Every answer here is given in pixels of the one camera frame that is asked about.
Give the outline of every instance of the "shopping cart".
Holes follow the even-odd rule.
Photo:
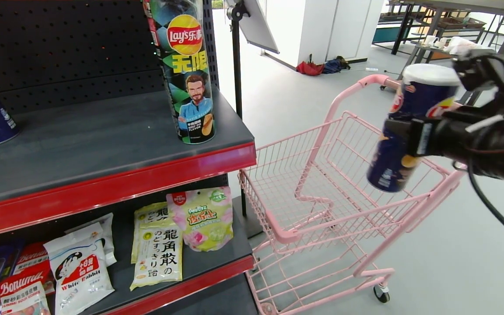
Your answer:
[[[394,269],[374,261],[458,186],[462,172],[428,159],[401,192],[368,183],[382,133],[351,112],[334,114],[369,84],[398,83],[381,74],[359,80],[334,99],[323,124],[261,147],[258,164],[238,175],[266,234],[246,273],[264,315],[299,313],[368,287],[386,303]],[[376,249],[364,251],[360,243]]]

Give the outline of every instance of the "pegboard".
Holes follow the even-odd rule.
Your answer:
[[[210,0],[210,79],[218,87]],[[0,99],[11,113],[164,90],[138,0],[0,1]]]

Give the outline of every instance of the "white can lid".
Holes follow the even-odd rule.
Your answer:
[[[402,72],[404,83],[418,82],[437,86],[458,86],[460,80],[456,71],[438,64],[416,63],[410,64]]]

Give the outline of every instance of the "lay's chips can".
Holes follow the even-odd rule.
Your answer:
[[[201,144],[215,135],[201,0],[143,0],[162,62],[178,138]]]
[[[396,91],[388,118],[411,120],[440,116],[454,104],[460,85],[451,68],[418,63],[404,68],[402,85]],[[367,172],[367,180],[386,192],[404,189],[419,159],[406,154],[406,140],[384,128]]]

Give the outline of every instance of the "black cable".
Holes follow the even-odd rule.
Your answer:
[[[397,74],[397,75],[400,75],[399,73],[396,73],[396,72],[390,72],[388,70],[384,70],[384,73],[385,74]]]
[[[474,142],[472,143],[472,148],[478,149],[478,145],[480,141],[485,137],[485,135],[492,129],[494,125],[488,126],[486,128],[482,128],[480,131],[478,131],[478,135],[474,139]],[[492,203],[487,199],[486,195],[484,195],[483,191],[481,190],[480,186],[478,186],[478,182],[476,181],[476,176],[474,174],[474,161],[473,161],[474,154],[470,154],[470,157],[468,159],[468,177],[470,178],[470,184],[472,184],[472,188],[474,188],[474,191],[478,195],[479,199],[483,202],[483,204],[490,210],[490,212],[496,217],[496,219],[499,220],[499,222],[504,226],[504,217],[499,213],[499,211],[492,205]]]

